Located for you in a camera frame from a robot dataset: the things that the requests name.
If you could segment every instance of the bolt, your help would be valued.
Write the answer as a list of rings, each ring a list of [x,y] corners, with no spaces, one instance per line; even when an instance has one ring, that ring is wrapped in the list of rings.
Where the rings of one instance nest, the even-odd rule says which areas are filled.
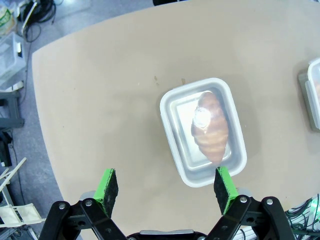
[[[272,199],[268,199],[267,201],[266,201],[266,204],[268,204],[268,205],[272,205],[274,203],[274,201],[272,201]]]
[[[85,205],[86,205],[87,207],[90,207],[90,206],[92,205],[92,201],[91,201],[91,200],[85,201]]]
[[[240,197],[240,202],[242,202],[243,204],[246,203],[248,200],[245,196]]]
[[[62,210],[62,209],[64,209],[65,207],[66,207],[66,205],[65,205],[64,203],[60,203],[60,204],[59,204],[59,209]]]

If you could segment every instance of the gray floor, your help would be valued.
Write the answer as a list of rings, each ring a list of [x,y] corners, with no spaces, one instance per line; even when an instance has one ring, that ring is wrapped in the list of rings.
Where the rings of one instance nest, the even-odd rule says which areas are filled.
[[[41,34],[33,43],[25,44],[25,52],[34,51],[55,41],[65,35],[79,31],[87,26],[110,19],[122,14],[152,7],[152,0],[64,0],[57,6],[55,22],[41,24]],[[26,71],[15,75],[12,82],[26,79]],[[25,119],[23,128],[13,131],[14,148],[17,159],[20,161],[27,157],[27,162],[22,165],[20,178],[22,191],[26,204],[33,203],[42,217],[46,217],[52,203],[62,200],[53,170],[50,165],[46,146],[43,140],[39,117],[37,112],[34,83],[32,77],[32,59],[28,62],[27,88],[21,90],[25,100],[20,106],[20,112]],[[11,181],[13,197],[18,205],[23,205],[18,178]],[[40,233],[42,224],[33,225],[34,230]]]

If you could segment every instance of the beige tabletop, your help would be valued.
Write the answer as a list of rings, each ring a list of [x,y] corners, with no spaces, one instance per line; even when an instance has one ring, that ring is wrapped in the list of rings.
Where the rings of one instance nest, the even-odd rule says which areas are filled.
[[[181,180],[159,103],[172,88],[211,77],[229,85],[243,132],[247,164],[235,184],[285,209],[318,193],[320,134],[297,74],[320,56],[319,23],[320,4],[307,0],[192,0],[115,17],[38,50],[37,108],[64,200],[76,203],[115,168],[112,217],[124,234],[208,233],[221,216],[213,185]]]

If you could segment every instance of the clear plastic bin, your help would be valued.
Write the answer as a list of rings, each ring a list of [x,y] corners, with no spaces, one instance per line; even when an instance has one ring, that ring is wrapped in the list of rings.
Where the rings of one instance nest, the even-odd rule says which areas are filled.
[[[14,32],[0,41],[0,85],[26,66],[24,40]]]
[[[309,62],[309,67],[298,75],[311,128],[320,132],[320,58]]]
[[[245,142],[229,86],[208,78],[174,88],[160,113],[177,170],[190,187],[212,184],[216,167],[231,176],[247,163]]]

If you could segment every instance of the food container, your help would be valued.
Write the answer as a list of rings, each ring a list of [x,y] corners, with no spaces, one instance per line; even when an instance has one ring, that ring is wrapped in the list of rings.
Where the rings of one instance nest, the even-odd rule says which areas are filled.
[[[320,132],[320,58],[310,61],[308,69],[298,75],[298,80],[311,128]]]
[[[222,162],[214,164],[199,150],[192,135],[192,124],[199,99],[213,93],[220,102],[228,127]],[[218,166],[226,166],[231,176],[247,163],[247,152],[236,106],[229,86],[219,78],[208,78],[168,91],[161,99],[160,113],[177,170],[190,187],[212,184]]]

